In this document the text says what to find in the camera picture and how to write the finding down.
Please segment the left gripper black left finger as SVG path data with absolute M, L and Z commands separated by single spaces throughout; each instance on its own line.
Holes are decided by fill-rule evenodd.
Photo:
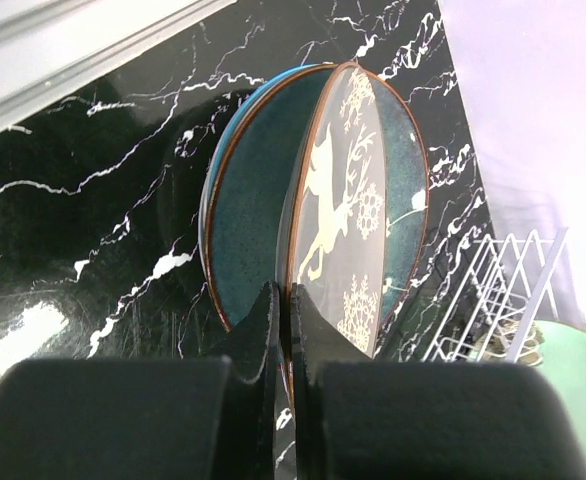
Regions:
M 248 315 L 209 351 L 229 365 L 213 479 L 274 477 L 279 326 L 279 289 L 267 282 Z

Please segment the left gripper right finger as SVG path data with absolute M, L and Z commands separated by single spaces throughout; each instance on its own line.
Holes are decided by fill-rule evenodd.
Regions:
M 320 313 L 303 285 L 290 295 L 291 378 L 294 401 L 297 477 L 321 479 L 325 466 L 318 378 L 327 362 L 371 360 Z

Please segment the grey reindeer snowflake plate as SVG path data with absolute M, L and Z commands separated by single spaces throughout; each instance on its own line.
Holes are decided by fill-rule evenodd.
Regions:
M 370 360 L 407 294 L 425 239 L 428 161 L 406 103 L 354 62 L 333 65 L 282 210 L 277 282 L 330 332 L 322 353 Z

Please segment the green plate with flower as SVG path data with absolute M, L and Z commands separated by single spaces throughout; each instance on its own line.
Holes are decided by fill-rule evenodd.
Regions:
M 495 323 L 465 347 L 480 380 L 469 404 L 503 450 L 494 477 L 586 478 L 586 333 L 551 321 Z

